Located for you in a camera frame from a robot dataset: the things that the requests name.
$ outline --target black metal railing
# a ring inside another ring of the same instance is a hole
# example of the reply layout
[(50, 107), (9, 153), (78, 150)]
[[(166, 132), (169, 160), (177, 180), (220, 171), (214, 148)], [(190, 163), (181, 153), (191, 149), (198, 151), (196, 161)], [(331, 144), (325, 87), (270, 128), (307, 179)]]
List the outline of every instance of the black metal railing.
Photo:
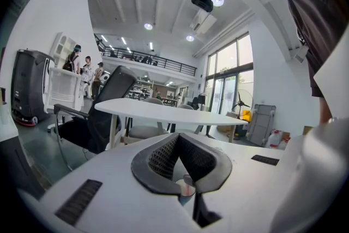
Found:
[(196, 67), (186, 65), (181, 62), (172, 61), (167, 58), (153, 56), (144, 52), (128, 51), (120, 48), (111, 48), (104, 45), (102, 56), (115, 57), (121, 59), (128, 59), (139, 63), (145, 63), (176, 72), (181, 72), (190, 76), (195, 76)]
[(99, 38), (96, 36), (96, 34), (95, 34), (95, 35), (94, 35), (94, 40), (96, 40), (96, 44), (97, 44), (99, 53), (102, 54), (102, 53), (103, 53), (103, 50), (104, 50), (104, 48), (105, 48), (105, 45), (103, 44), (102, 39), (99, 39)]

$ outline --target air conditioner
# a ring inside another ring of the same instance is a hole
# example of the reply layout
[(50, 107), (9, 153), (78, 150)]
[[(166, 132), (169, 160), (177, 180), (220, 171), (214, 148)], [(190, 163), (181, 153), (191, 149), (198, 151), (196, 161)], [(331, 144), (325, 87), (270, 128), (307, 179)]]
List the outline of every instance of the air conditioner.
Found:
[(206, 33), (216, 22), (216, 18), (210, 13), (200, 9), (193, 21), (190, 24), (190, 28), (196, 33)]

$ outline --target yellow object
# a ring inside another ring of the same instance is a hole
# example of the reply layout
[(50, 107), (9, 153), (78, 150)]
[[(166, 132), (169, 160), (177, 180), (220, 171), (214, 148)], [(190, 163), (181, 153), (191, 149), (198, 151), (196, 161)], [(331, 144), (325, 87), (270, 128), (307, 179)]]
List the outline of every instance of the yellow object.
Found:
[(247, 122), (251, 122), (252, 114), (249, 110), (244, 110), (242, 119)]

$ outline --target chair armrest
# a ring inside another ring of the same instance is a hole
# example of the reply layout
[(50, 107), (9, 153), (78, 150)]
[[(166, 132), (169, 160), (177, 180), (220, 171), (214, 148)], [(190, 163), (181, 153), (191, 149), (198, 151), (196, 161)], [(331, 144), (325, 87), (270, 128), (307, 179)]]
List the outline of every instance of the chair armrest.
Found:
[(53, 112), (56, 114), (58, 114), (59, 111), (64, 111), (70, 115), (73, 115), (75, 117), (79, 117), (79, 118), (88, 118), (88, 114), (84, 113), (84, 112), (81, 112), (81, 111), (77, 111), (77, 110), (74, 110), (70, 107), (67, 107), (67, 106), (64, 106), (64, 105), (61, 105), (61, 104), (55, 104), (54, 105), (54, 108), (53, 108)]

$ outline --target recessed ceiling light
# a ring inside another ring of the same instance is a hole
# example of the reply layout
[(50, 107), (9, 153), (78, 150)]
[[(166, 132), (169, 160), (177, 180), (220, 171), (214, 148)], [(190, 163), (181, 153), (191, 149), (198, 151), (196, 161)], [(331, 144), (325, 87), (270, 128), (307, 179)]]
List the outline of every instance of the recessed ceiling light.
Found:
[(213, 6), (220, 7), (223, 5), (224, 0), (212, 0)]
[(146, 23), (146, 24), (144, 25), (144, 28), (145, 28), (146, 30), (152, 30), (152, 29), (153, 29), (153, 26), (152, 26), (150, 23)]
[(186, 40), (189, 41), (189, 42), (193, 42), (194, 41), (194, 36), (189, 35), (189, 36), (186, 37)]

